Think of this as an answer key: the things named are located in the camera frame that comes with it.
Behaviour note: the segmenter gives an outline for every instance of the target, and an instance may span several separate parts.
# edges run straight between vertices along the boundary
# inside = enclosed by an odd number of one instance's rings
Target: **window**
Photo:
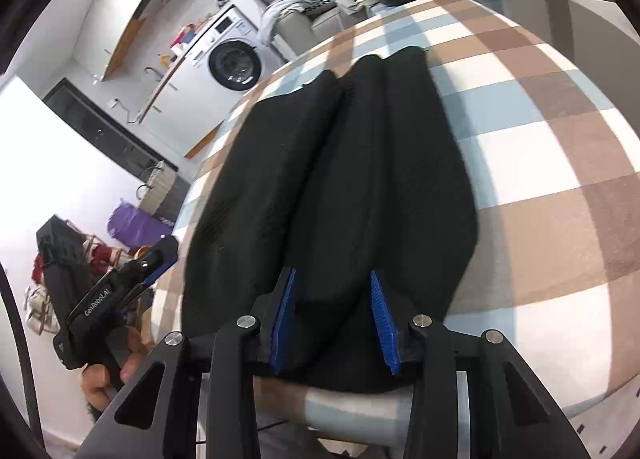
[[[66,78],[43,101],[92,146],[137,178],[145,181],[148,177],[143,175],[145,170],[160,160],[177,170],[177,166],[127,131]]]

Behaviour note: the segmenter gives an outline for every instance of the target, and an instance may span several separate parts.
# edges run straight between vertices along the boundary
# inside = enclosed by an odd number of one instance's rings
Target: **purple bag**
[[[170,235],[172,228],[145,211],[122,201],[109,217],[107,231],[111,237],[125,246],[140,248],[153,246],[162,235]]]

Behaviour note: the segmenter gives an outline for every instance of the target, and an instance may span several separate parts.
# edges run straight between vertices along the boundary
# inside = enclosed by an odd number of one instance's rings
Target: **washing machine door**
[[[221,85],[234,91],[247,91],[260,80],[260,58],[242,40],[221,42],[209,54],[209,71]]]

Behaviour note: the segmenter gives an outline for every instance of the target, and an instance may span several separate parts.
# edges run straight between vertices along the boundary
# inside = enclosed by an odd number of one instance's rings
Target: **faucet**
[[[160,73],[160,71],[154,69],[153,67],[145,67],[145,74],[149,74],[148,69],[150,69],[151,71],[153,71],[157,76],[158,76],[158,80],[156,80],[156,82],[159,82],[162,80],[162,74]]]

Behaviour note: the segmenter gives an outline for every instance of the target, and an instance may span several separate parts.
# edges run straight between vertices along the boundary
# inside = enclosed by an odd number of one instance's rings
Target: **black cable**
[[[258,429],[258,432],[262,432],[263,430],[268,430],[270,428],[273,428],[274,426],[284,425],[285,423],[288,423],[288,422],[289,422],[288,419],[283,419],[282,421],[276,421],[275,423],[271,423],[270,425],[261,426]]]
[[[275,423],[270,423],[269,425],[261,426],[258,429],[258,432],[262,432],[263,430],[268,430],[270,428],[273,428],[274,426],[284,425],[285,423],[288,423],[288,422],[289,422],[288,419],[283,419],[282,421],[276,421]],[[196,441],[196,444],[205,444],[206,442],[207,440],[205,439],[204,441]]]
[[[6,278],[4,267],[0,262],[0,294],[9,316],[11,331],[14,333],[15,347],[18,350],[18,361],[20,362],[20,372],[22,373],[22,386],[24,388],[24,399],[27,403],[27,416],[29,426],[36,441],[44,448],[44,437],[42,435],[42,425],[40,424],[40,412],[38,411],[38,398],[36,397],[36,385],[33,381],[33,370],[31,369],[31,359],[29,358],[29,348],[27,338],[24,334],[24,327],[20,320],[18,306],[15,303],[14,292],[11,290],[9,280]]]

